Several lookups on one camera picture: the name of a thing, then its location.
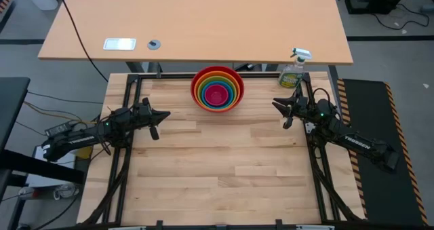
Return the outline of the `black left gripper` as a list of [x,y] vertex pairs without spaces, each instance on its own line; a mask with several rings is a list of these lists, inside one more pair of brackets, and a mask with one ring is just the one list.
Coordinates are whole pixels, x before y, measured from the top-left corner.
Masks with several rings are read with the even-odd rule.
[[156,126],[164,119],[169,117],[169,111],[157,111],[152,109],[148,98],[143,98],[142,102],[137,102],[133,108],[134,128],[141,129],[149,127],[149,132],[153,140],[159,140],[159,134]]

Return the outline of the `large red plastic bowl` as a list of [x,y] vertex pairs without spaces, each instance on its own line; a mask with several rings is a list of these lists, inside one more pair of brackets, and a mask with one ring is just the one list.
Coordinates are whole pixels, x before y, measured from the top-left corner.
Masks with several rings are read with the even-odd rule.
[[199,71],[191,82],[193,100],[209,112],[231,110],[241,101],[243,93],[241,76],[225,66],[209,66]]

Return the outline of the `orange plastic bowl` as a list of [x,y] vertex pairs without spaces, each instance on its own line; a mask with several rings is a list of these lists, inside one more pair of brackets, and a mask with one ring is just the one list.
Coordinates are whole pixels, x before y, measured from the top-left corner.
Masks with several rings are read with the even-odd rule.
[[[225,109],[221,109],[221,110],[215,110],[215,109],[210,109],[207,108],[204,104],[202,104],[200,101],[198,101],[197,99],[197,92],[196,92],[196,88],[199,85],[199,82],[204,80],[207,77],[211,77],[211,76],[223,76],[226,78],[229,78],[231,81],[233,81],[235,83],[235,85],[237,86],[238,89],[238,95],[237,95],[237,99],[235,101],[235,103],[233,103],[230,107],[225,108]],[[198,72],[192,82],[191,82],[191,96],[193,97],[193,100],[204,110],[206,111],[210,111],[210,112],[216,112],[216,113],[223,113],[225,111],[229,111],[231,109],[233,109],[234,107],[236,107],[240,101],[242,100],[244,95],[244,83],[243,83],[243,79],[241,78],[241,76],[235,72],[232,69],[229,69],[229,71],[223,71],[223,69],[219,69],[219,70],[214,70],[214,71],[210,71],[210,72],[205,72],[205,69]]]

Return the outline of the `green plastic bowl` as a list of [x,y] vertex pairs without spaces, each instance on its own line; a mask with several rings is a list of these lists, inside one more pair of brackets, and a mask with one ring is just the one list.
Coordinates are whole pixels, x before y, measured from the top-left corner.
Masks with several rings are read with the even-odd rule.
[[230,107],[233,103],[235,103],[235,101],[236,101],[236,99],[237,99],[237,95],[238,95],[238,89],[237,89],[237,86],[236,86],[235,83],[234,83],[233,81],[231,81],[229,78],[226,78],[226,77],[223,77],[223,76],[211,76],[211,77],[207,77],[207,78],[205,78],[204,80],[200,81],[200,82],[199,82],[199,85],[198,85],[197,88],[196,88],[197,99],[198,99],[198,101],[200,101],[202,104],[204,104],[207,108],[215,109],[215,110],[221,110],[221,109],[219,109],[219,108],[216,109],[216,108],[208,107],[208,106],[207,106],[207,105],[202,101],[202,98],[201,98],[201,91],[202,91],[202,89],[204,88],[204,86],[205,86],[206,84],[208,84],[209,82],[211,82],[211,81],[224,81],[224,82],[228,83],[228,84],[232,87],[232,89],[233,89],[233,91],[234,91],[234,93],[235,93],[235,97],[234,97],[233,101],[231,102],[231,104],[230,104],[229,106],[225,107],[225,108],[228,108],[228,107]]

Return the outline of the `blue plastic bowl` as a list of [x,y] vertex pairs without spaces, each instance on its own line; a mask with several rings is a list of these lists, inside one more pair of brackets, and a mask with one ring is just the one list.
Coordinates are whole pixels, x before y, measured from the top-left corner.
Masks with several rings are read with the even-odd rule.
[[[210,85],[212,85],[212,84],[221,84],[221,85],[223,85],[223,86],[228,90],[228,92],[229,92],[229,98],[228,98],[228,100],[227,100],[227,101],[226,101],[222,106],[220,106],[220,107],[213,107],[213,106],[209,105],[209,104],[205,101],[204,91],[205,91],[206,88],[208,88],[208,87],[209,87]],[[204,88],[202,89],[202,91],[201,91],[201,98],[202,98],[202,101],[203,101],[203,102],[204,102],[208,107],[212,107],[212,108],[216,108],[216,109],[217,109],[217,108],[222,109],[222,108],[225,108],[225,107],[229,106],[229,105],[231,104],[231,102],[233,101],[234,97],[235,97],[235,93],[234,93],[232,87],[231,87],[228,83],[226,83],[226,82],[224,82],[224,81],[211,81],[211,82],[209,82],[208,84],[206,84],[206,85],[204,86]]]

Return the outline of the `small pink plastic bowl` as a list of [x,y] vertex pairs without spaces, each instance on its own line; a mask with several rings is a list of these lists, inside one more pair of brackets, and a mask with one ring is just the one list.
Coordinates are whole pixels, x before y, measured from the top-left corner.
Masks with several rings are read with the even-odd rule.
[[222,106],[229,98],[228,90],[221,84],[212,84],[204,91],[205,101],[213,106]]

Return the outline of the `clear spray bottle green label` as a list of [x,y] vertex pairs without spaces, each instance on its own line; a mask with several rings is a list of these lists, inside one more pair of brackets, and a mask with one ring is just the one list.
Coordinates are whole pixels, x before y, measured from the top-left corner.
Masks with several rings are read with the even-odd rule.
[[301,48],[293,48],[292,64],[284,67],[278,78],[278,84],[283,88],[296,88],[304,75],[304,64],[312,58],[311,52]]

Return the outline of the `yellow container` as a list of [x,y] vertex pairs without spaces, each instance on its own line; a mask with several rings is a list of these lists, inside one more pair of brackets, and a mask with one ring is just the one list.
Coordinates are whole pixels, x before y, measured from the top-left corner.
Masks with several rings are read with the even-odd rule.
[[79,159],[89,159],[92,156],[92,151],[93,151],[93,146],[87,146],[87,147],[83,147],[83,148],[78,149],[75,152],[75,155]]

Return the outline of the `white rectangular desk plate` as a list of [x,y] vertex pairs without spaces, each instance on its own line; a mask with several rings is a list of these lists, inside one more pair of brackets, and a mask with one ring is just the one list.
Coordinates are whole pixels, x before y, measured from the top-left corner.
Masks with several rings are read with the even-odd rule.
[[104,41],[104,50],[132,51],[136,47],[134,38],[107,38]]

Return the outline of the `black power adapter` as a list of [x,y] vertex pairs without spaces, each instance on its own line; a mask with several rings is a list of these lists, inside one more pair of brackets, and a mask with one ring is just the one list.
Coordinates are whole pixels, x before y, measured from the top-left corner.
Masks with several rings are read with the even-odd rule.
[[66,132],[70,132],[72,130],[72,126],[69,122],[62,123],[60,125],[54,126],[52,128],[48,128],[45,130],[45,134],[47,137],[53,137],[57,134],[63,134]]

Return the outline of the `light wood desk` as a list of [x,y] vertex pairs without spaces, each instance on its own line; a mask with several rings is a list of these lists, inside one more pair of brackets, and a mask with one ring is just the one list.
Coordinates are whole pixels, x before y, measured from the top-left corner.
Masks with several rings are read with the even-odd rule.
[[[107,38],[136,47],[104,50]],[[335,0],[64,0],[39,57],[286,64],[293,48],[312,64],[353,63]]]

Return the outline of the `white power strip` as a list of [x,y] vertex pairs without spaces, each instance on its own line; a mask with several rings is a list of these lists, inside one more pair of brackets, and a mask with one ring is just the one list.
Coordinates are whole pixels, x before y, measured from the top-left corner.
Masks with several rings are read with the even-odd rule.
[[23,187],[18,192],[18,198],[21,200],[33,199],[69,199],[74,198],[81,191],[79,186],[74,184],[63,184],[48,187]]

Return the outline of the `white box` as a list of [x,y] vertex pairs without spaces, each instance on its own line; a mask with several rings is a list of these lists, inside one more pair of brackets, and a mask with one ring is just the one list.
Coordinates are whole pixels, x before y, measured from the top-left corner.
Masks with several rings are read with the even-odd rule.
[[[41,161],[47,161],[43,157],[43,149],[40,146],[35,147],[33,157]],[[60,158],[57,162],[55,162],[55,164],[58,164],[59,166],[63,166],[65,168],[75,169],[83,172],[83,170],[76,168],[77,165],[76,159],[77,157],[74,153],[67,153],[64,157]],[[36,174],[28,174],[26,179],[26,185],[28,187],[33,187],[33,188],[54,187],[54,186],[64,185],[66,183],[69,183],[69,181],[43,177]]]

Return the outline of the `black hazard-striped floor mat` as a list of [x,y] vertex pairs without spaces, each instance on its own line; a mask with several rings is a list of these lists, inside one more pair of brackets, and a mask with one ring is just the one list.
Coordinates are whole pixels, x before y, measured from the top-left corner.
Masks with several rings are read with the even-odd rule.
[[394,173],[353,152],[351,164],[365,217],[371,223],[429,224],[389,84],[338,79],[342,118],[361,135],[389,143],[399,154]]

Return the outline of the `black side table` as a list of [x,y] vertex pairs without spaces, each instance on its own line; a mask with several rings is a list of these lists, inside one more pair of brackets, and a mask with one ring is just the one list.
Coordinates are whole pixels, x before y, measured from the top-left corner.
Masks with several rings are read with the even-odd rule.
[[28,77],[0,77],[0,199],[8,186],[22,187],[26,182],[25,176],[13,175],[14,170],[77,184],[84,179],[84,172],[80,170],[51,164],[5,148],[29,83]]

